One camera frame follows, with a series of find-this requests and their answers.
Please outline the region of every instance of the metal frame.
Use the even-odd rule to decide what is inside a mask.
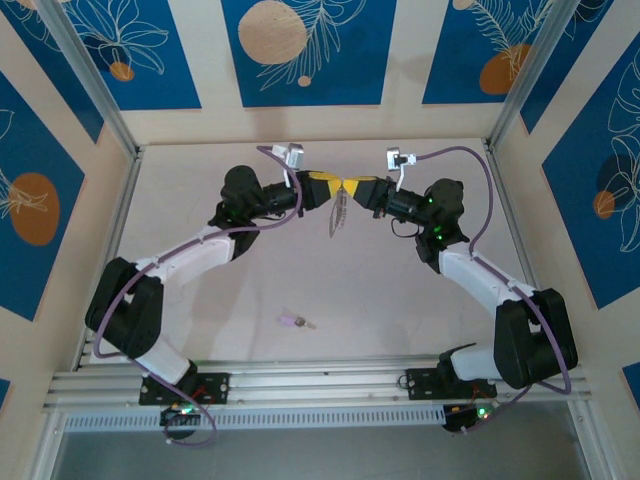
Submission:
[[[348,427],[401,427],[444,425],[446,415],[441,405],[409,405],[402,408],[281,408],[265,410],[217,410],[211,413],[216,431],[307,429]],[[160,432],[160,416],[154,411],[123,411],[75,414],[67,417],[65,433]],[[186,419],[175,430],[210,430],[206,418]]]
[[[105,121],[112,127],[123,148],[134,159],[111,225],[112,235],[105,249],[106,263],[115,256],[118,249],[140,169],[141,155],[138,155],[140,151],[100,73],[64,14],[62,6],[55,0],[35,1],[43,21],[74,72],[87,89]],[[518,115],[579,1],[556,2],[553,6],[534,42],[532,54],[525,61],[521,74],[505,100],[489,140],[485,142],[496,189],[525,278],[532,285],[537,285],[535,273],[527,256],[519,233],[517,217],[512,211],[508,192],[493,153]],[[91,346],[92,334],[85,332],[78,344],[74,371],[56,373],[53,376],[44,404],[44,412],[47,415],[38,454],[26,478],[38,480],[50,478],[65,429],[77,429],[78,425],[82,424],[79,420],[81,418],[94,415],[93,418],[102,419],[89,425],[89,430],[95,427],[93,431],[98,431],[107,425],[109,428],[115,428],[111,431],[117,431],[119,427],[113,427],[109,419],[157,416],[158,407],[140,407],[137,404],[141,384],[139,370],[126,364],[89,364],[86,353]],[[340,409],[359,412],[371,409],[376,412],[398,412],[406,411],[408,408],[419,410],[421,406],[426,410],[435,408],[438,411],[438,408],[444,404],[466,402],[466,400],[436,403],[409,401],[408,392],[397,383],[400,375],[407,368],[433,368],[436,363],[437,357],[427,355],[303,362],[204,362],[199,365],[199,368],[202,371],[225,371],[233,374],[228,405],[214,406],[212,410],[215,415],[245,418],[247,415],[273,414],[282,408],[296,413],[320,412],[328,408],[333,412]],[[592,477],[620,479],[622,473],[618,459],[609,443],[606,427],[597,414],[597,405],[594,405],[591,400],[589,385],[582,369],[578,367],[572,370],[571,378],[574,392],[569,397],[559,396],[536,386],[522,401],[567,401]],[[551,383],[561,386],[562,380],[554,378]],[[508,401],[516,393],[503,382],[498,382],[497,388],[498,400],[501,402]],[[409,422],[406,424],[421,424],[420,420],[415,418],[406,420]],[[157,428],[157,425],[152,425],[151,428]]]
[[[497,162],[490,152],[487,153],[496,189],[516,243],[525,277],[528,282],[534,282],[533,270],[519,234],[516,217],[510,207],[508,193],[501,180]],[[109,251],[111,254],[115,254],[122,235],[124,220],[140,168],[139,164],[139,161],[136,162],[135,168],[132,168],[130,178],[123,190],[123,198],[118,207],[113,238],[110,242]],[[74,425],[77,425],[83,418],[97,417],[111,419],[107,421],[111,422],[109,425],[112,425],[113,422],[122,422],[122,429],[126,430],[124,425],[126,425],[127,418],[157,416],[158,407],[138,405],[141,386],[139,369],[126,363],[90,363],[90,352],[93,346],[91,332],[83,335],[81,345],[75,371],[54,374],[43,407],[45,413],[58,418],[58,422],[62,422],[63,418],[64,428],[69,429],[75,428]],[[296,413],[324,411],[328,408],[333,412],[344,411],[344,409],[353,410],[354,408],[361,411],[376,408],[381,412],[401,412],[417,405],[431,408],[446,404],[466,403],[465,399],[439,402],[410,401],[408,392],[398,386],[398,379],[406,369],[434,368],[437,365],[437,360],[435,355],[424,355],[294,362],[207,361],[199,362],[198,368],[203,372],[219,371],[232,374],[227,405],[211,407],[212,413],[216,416],[227,413],[235,416],[234,418],[240,418],[241,415],[268,415],[269,412],[279,411],[283,408]],[[567,401],[570,405],[578,405],[579,408],[582,408],[583,404],[591,400],[589,385],[580,366],[570,373],[574,390],[569,397],[560,396],[545,388],[534,386],[522,401]],[[558,387],[563,385],[563,381],[559,377],[551,379],[551,383]],[[498,389],[497,400],[501,403],[509,401],[517,394],[517,391],[511,389],[504,382],[497,382],[496,386]],[[409,420],[409,422],[413,423],[406,424],[424,424],[418,420]],[[60,424],[57,425],[58,432],[60,432]],[[87,428],[90,431],[104,431],[104,421],[102,423],[95,422]],[[49,429],[45,431],[44,435],[57,434],[52,433],[52,430]],[[59,445],[59,441],[43,441],[42,447],[48,451],[45,451],[44,454],[41,452],[40,456],[55,458],[55,451]],[[583,450],[585,454],[588,452],[584,447]],[[606,469],[606,465],[599,460],[600,458],[594,469]]]
[[[562,38],[566,25],[580,4],[580,0],[557,1],[551,7],[547,19],[531,46],[513,86],[504,101],[500,115],[489,133],[488,142],[492,152],[499,147],[509,127],[520,114],[525,100],[538,81],[549,57]]]
[[[113,129],[122,148],[127,151],[132,159],[136,158],[138,147],[133,135],[122,118],[120,109],[105,85],[100,72],[98,72],[89,53],[84,48],[82,40],[80,40],[69,18],[64,13],[62,5],[56,0],[35,0],[35,4],[42,21],[49,29],[51,36],[60,47],[60,51],[65,56],[78,80],[80,80],[80,83],[82,83],[100,115]]]

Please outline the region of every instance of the white floor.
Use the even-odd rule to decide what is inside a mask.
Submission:
[[[455,144],[484,156],[479,139],[309,142],[304,168],[342,177],[385,176],[387,147],[422,154]],[[225,173],[241,163],[254,167],[263,185],[282,181],[282,171],[251,145],[149,147],[119,255],[144,258],[197,232],[215,212]],[[419,163],[404,187],[422,193],[442,177],[464,182],[466,212],[460,223],[473,237],[487,213],[488,190],[471,155],[458,152]],[[163,333],[196,360],[437,354],[491,338],[489,314],[421,263],[414,240],[394,237],[389,218],[374,220],[350,199],[345,227],[330,239],[332,203],[262,233],[233,263],[181,291],[166,292]],[[479,248],[522,278],[499,202]],[[317,328],[283,327],[277,322],[283,313],[300,315]]]

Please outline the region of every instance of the metal bracket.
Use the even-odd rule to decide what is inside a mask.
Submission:
[[[404,167],[407,165],[415,165],[417,157],[414,153],[401,155],[398,147],[387,148],[387,169],[390,172],[400,170],[400,178],[396,183],[396,192],[400,190],[400,186],[404,180]]]
[[[205,405],[226,405],[229,396],[228,373],[197,373],[195,388],[203,388],[205,393],[196,399],[198,403]],[[151,377],[142,380],[140,398],[138,403],[146,405],[171,406],[175,403],[184,403],[184,399],[157,383]]]
[[[298,143],[290,143],[286,148],[282,145],[274,145],[271,147],[271,152],[296,172],[302,167],[302,161],[304,160],[304,148],[302,148],[302,145]],[[284,183],[287,185],[287,188],[291,188],[289,174],[286,170],[282,173],[284,175]]]
[[[482,392],[483,398],[498,396],[496,386],[487,380],[445,384],[437,368],[411,368],[406,376],[409,400],[471,400],[477,391]]]

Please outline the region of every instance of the wall decoration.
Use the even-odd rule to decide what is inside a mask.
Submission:
[[[4,378],[0,378],[0,412],[2,411],[2,407],[4,405],[4,401],[9,394],[9,388],[11,387],[11,382],[9,380],[5,380]]]
[[[520,110],[528,132],[540,120],[613,0],[582,0]]]
[[[222,0],[244,107],[378,105],[396,0]]]
[[[543,164],[599,308],[640,286],[640,35]]]
[[[102,116],[67,63],[31,0],[0,0],[0,10],[69,105],[87,134],[98,141]]]
[[[84,174],[0,74],[0,307],[33,320]]]
[[[640,362],[624,367],[622,372],[627,379],[631,394],[640,410]]]
[[[423,104],[501,102],[553,0],[451,0]]]
[[[200,108],[167,0],[63,6],[122,110]]]

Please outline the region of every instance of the beige wall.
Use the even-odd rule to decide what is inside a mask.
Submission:
[[[108,127],[91,141],[2,15],[0,44],[0,71],[85,174],[34,322],[0,308],[0,377],[11,381],[0,415],[0,476],[17,479],[37,444],[51,374],[68,369],[75,353],[129,160]]]
[[[202,110],[124,118],[140,144],[486,136],[501,103],[421,105],[449,1],[398,0],[380,106],[244,109],[221,2],[169,0]]]

